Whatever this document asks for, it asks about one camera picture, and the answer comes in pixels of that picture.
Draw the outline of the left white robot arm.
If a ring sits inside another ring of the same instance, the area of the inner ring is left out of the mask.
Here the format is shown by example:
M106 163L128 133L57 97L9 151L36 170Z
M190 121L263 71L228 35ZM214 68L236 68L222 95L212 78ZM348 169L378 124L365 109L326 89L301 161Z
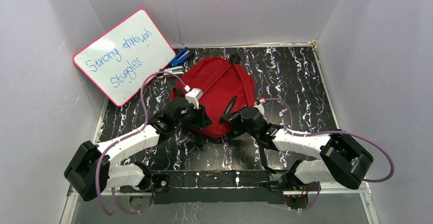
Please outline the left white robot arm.
M120 163L147 148L155 147L181 127L203 130L212 125L204 105L195 107L183 97L174 98L148 121L122 137L93 144L83 142L68 164L64 176L84 201L95 199L107 188L131 186L139 191L152 187L147 166Z

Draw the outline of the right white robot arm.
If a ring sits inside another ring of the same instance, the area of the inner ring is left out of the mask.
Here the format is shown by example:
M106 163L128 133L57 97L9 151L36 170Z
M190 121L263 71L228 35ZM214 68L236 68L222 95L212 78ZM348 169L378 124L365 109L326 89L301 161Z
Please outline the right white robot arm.
M372 165L373 156L352 136L343 131L301 133L266 121L256 107L244 107L223 114L221 121L230 125L237 135L252 136L260 150L262 165L267 165L265 150L289 151L313 157L313 161L297 160L278 180L263 184L269 189L301 190L313 182L337 182L356 190Z

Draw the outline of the red student backpack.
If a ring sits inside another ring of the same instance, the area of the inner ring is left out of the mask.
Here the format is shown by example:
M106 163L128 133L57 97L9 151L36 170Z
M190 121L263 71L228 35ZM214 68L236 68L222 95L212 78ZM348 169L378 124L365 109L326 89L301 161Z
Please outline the red student backpack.
M235 138L230 136L230 125L219 124L221 115L255 105L255 81L240 64L238 55L231 55L229 60L223 57L200 60L174 86L170 94L171 101L177 96L185 98L186 89L182 84L203 91L199 105L204 105L208 117L212 120L212 125L204 130L183 128L191 132L191 142L198 145L205 142L220 144L224 140Z

